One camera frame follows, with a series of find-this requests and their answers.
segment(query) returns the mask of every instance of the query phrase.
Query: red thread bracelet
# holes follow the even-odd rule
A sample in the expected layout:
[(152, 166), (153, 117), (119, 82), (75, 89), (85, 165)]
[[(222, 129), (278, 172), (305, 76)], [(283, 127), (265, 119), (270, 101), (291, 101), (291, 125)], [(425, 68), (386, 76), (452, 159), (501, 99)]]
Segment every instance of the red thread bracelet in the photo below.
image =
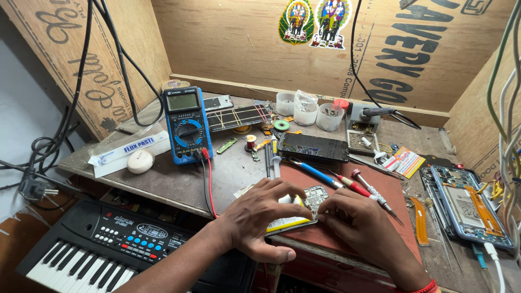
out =
[[(436, 281), (434, 281), (434, 279), (432, 279), (429, 283), (429, 285), (427, 285), (427, 287), (421, 289), (421, 290), (418, 290), (418, 291), (414, 291), (414, 292), (408, 292), (408, 293), (431, 293), (430, 291), (433, 290), (434, 288), (436, 287)], [(394, 290), (396, 293), (405, 293), (403, 291), (400, 291), (398, 289), (395, 289)]]

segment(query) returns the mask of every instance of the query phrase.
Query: green solder wick spool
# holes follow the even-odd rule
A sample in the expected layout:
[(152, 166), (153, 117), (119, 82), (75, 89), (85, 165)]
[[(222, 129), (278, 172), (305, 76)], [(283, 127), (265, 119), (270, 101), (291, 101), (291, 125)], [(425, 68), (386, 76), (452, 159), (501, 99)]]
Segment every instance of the green solder wick spool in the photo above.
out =
[(284, 132), (288, 129), (290, 129), (290, 123), (286, 120), (277, 120), (275, 123), (273, 123), (273, 126), (277, 131)]

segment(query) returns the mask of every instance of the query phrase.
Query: green wire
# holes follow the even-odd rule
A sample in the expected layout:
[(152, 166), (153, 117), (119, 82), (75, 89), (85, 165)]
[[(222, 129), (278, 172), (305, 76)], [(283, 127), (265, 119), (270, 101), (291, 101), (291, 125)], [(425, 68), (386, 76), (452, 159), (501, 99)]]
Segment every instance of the green wire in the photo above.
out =
[[(492, 119), (494, 120), (496, 126), (499, 129), (499, 133), (501, 134), (501, 137), (503, 140), (506, 141), (506, 133), (503, 129), (503, 126), (501, 126), (501, 123), (499, 122), (499, 118), (497, 114), (494, 111), (494, 107), (492, 106), (492, 88), (494, 87), (494, 82), (496, 75), (498, 74), (499, 65), (501, 64), (501, 59), (503, 58), (503, 52), (505, 51), (506, 41), (508, 39), (508, 35), (510, 34), (510, 31), (512, 29), (512, 25), (514, 24), (514, 19), (519, 12), (519, 8), (521, 6), (521, 0), (516, 1), (516, 5), (514, 6), (514, 9), (512, 10), (512, 14), (510, 15), (510, 19), (508, 20), (508, 23), (506, 24), (505, 31), (503, 33), (503, 38), (501, 39), (501, 43), (499, 45), (498, 49), (498, 55), (495, 58), (494, 68), (492, 70), (492, 75), (490, 76), (490, 81), (487, 88), (487, 106), (490, 111), (490, 115), (492, 116)], [(512, 150), (515, 161), (516, 161), (516, 167), (517, 172), (516, 175), (519, 177), (521, 175), (521, 162), (519, 159), (519, 154), (515, 150)]]

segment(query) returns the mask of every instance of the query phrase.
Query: digital multimeter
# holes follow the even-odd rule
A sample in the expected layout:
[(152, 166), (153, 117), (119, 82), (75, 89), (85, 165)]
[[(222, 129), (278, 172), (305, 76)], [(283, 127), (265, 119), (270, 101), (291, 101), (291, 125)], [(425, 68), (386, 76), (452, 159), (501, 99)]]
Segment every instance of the digital multimeter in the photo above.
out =
[(202, 149), (207, 149), (212, 158), (214, 152), (201, 89), (167, 89), (163, 92), (163, 101), (173, 162), (176, 165), (198, 162), (193, 152)]

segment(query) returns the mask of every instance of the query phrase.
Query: blue phone frame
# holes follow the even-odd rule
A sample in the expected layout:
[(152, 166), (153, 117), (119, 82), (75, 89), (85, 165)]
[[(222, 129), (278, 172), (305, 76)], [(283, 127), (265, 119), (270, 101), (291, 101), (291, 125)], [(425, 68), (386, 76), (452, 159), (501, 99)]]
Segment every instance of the blue phone frame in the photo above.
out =
[[(514, 248), (514, 244), (512, 243), (512, 240), (510, 239), (510, 237), (508, 236), (508, 234), (506, 233), (505, 231), (505, 228), (503, 227), (503, 225), (501, 224), (501, 221), (499, 220), (498, 216), (495, 214), (495, 212), (490, 208), (490, 205), (488, 203), (488, 200), (485, 199), (483, 197), (483, 195), (480, 195), (481, 196), (481, 201), (485, 204), (485, 206), (487, 207), (487, 209), (489, 211), (491, 211), (491, 214), (492, 216), (494, 217), (494, 219), (498, 222), (499, 226), (501, 227), (501, 232), (503, 233), (503, 235), (505, 236), (505, 238), (508, 240), (508, 242), (510, 243), (511, 246), (505, 246), (505, 245), (502, 245), (502, 244), (499, 244), (499, 243), (495, 243), (495, 242), (489, 242), (489, 241), (485, 241), (485, 240), (482, 240), (482, 239), (479, 239), (477, 237), (473, 237), (473, 236), (469, 236), (467, 235), (466, 233), (463, 232), (462, 230), (462, 227), (461, 227), (461, 224), (457, 221), (456, 219), (456, 216), (454, 215), (454, 212), (452, 211), (452, 207), (449, 203), (449, 200), (447, 199), (447, 195), (445, 194), (445, 190), (443, 189), (443, 185), (440, 181), (440, 177), (438, 175), (438, 172), (436, 172), (436, 167), (441, 167), (441, 168), (448, 168), (448, 169), (455, 169), (455, 168), (452, 168), (452, 167), (447, 167), (447, 166), (440, 166), (440, 165), (431, 165), (430, 167), (430, 171), (432, 172), (432, 175), (434, 176), (435, 178), (435, 182), (436, 182), (436, 185), (438, 186), (438, 190), (440, 191), (440, 194), (441, 194), (441, 199), (443, 200), (443, 205), (445, 206), (445, 210), (447, 211), (447, 213), (449, 214), (449, 217), (452, 221), (452, 225), (454, 226), (455, 230), (456, 230), (456, 233), (457, 235), (462, 238), (462, 239), (465, 239), (465, 240), (469, 240), (469, 241), (473, 241), (473, 242), (478, 242), (478, 243), (491, 243), (493, 245), (495, 245), (496, 247), (500, 247), (500, 248), (504, 248), (504, 249), (511, 249), (511, 248)], [(479, 182), (477, 182), (473, 176), (471, 176), (471, 179), (472, 179), (472, 182), (473, 182), (473, 185), (474, 185), (474, 188), (476, 186), (479, 186)]]

